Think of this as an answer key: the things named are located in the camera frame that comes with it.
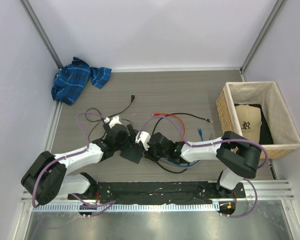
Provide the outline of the black network switch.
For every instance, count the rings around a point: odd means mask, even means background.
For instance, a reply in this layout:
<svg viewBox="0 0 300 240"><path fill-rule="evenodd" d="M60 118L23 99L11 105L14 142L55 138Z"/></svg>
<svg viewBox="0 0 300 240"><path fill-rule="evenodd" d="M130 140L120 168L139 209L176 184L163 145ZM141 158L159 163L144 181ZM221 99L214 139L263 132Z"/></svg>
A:
<svg viewBox="0 0 300 240"><path fill-rule="evenodd" d="M144 148L141 144L134 144L125 149L123 149L120 153L120 156L126 160L129 160L135 164L139 164L142 156L143 156Z"/></svg>

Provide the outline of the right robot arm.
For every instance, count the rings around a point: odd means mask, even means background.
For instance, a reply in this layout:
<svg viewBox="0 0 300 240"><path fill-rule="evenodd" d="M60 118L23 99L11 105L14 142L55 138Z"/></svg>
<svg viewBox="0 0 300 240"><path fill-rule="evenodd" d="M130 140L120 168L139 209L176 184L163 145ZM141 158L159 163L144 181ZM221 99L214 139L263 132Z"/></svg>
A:
<svg viewBox="0 0 300 240"><path fill-rule="evenodd" d="M166 159L175 166L190 167L200 161L220 161L226 169L220 173L215 190L223 198L232 194L241 180L256 177L262 153L259 144L232 131L199 142L173 142L159 132L152 136L141 132L136 141L142 142L144 156L154 162Z"/></svg>

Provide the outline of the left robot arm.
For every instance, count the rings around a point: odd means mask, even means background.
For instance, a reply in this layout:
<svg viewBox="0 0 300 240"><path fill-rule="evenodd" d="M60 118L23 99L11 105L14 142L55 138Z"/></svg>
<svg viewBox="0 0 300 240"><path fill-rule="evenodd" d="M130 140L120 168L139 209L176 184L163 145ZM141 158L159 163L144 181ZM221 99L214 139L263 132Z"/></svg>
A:
<svg viewBox="0 0 300 240"><path fill-rule="evenodd" d="M32 195L34 208L46 205L57 196L90 200L97 195L98 184L88 173L72 173L87 165L111 158L136 142L138 130L132 124L116 123L107 127L105 136L66 153L44 151L21 179L21 185Z"/></svg>

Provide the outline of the blue plaid cloth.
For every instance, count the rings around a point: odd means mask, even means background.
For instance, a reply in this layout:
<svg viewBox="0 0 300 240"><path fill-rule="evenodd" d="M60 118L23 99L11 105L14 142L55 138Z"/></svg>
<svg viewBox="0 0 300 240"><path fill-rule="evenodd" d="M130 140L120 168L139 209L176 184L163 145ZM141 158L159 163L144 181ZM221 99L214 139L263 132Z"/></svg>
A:
<svg viewBox="0 0 300 240"><path fill-rule="evenodd" d="M54 101L61 101L69 106L73 105L88 81L98 89L110 80L112 69L107 67L92 67L78 57L58 70L54 76L51 96Z"/></svg>

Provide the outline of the beige cap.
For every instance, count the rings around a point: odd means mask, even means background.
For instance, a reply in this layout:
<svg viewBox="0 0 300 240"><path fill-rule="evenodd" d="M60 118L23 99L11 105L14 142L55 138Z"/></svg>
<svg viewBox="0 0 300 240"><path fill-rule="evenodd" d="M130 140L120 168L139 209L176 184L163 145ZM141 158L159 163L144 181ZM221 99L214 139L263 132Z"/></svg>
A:
<svg viewBox="0 0 300 240"><path fill-rule="evenodd" d="M235 107L242 136L250 141L259 143L262 126L261 110L250 105L237 105Z"/></svg>

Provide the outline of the black garment in basket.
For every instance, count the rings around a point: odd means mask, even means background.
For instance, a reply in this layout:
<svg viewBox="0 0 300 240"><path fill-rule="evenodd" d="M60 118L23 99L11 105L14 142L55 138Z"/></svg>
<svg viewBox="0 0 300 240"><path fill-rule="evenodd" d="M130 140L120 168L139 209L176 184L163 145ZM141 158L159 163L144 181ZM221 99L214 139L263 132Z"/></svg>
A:
<svg viewBox="0 0 300 240"><path fill-rule="evenodd" d="M259 105L259 104L248 104L248 105L252 106L252 107L257 107L261 111L262 125L261 125L261 128L260 128L259 144L260 145L272 145L274 143L274 141L273 141L273 138L272 138L270 128L268 126L268 123L267 123L266 118L264 116L264 113L262 111L261 105Z"/></svg>

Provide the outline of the wicker basket with liner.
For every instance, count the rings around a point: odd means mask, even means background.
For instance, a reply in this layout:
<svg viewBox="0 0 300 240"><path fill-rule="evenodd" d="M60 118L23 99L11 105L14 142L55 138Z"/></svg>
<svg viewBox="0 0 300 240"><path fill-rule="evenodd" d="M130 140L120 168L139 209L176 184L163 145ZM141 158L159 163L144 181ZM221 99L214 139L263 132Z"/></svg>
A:
<svg viewBox="0 0 300 240"><path fill-rule="evenodd" d="M256 121L244 126L243 113L237 106L248 105L260 112L261 125ZM300 137L292 117L274 81L227 82L216 100L221 129L247 139L259 140L270 159L279 159L300 148Z"/></svg>

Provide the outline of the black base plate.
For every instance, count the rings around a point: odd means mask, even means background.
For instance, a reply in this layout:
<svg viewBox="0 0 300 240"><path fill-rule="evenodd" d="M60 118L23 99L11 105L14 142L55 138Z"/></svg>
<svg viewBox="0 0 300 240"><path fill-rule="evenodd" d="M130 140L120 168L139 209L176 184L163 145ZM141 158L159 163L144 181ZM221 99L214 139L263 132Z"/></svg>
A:
<svg viewBox="0 0 300 240"><path fill-rule="evenodd" d="M234 192L219 192L215 182L166 181L166 182L99 182L91 200L102 204L115 201L117 205L194 205L208 204L212 199L244 199L243 184Z"/></svg>

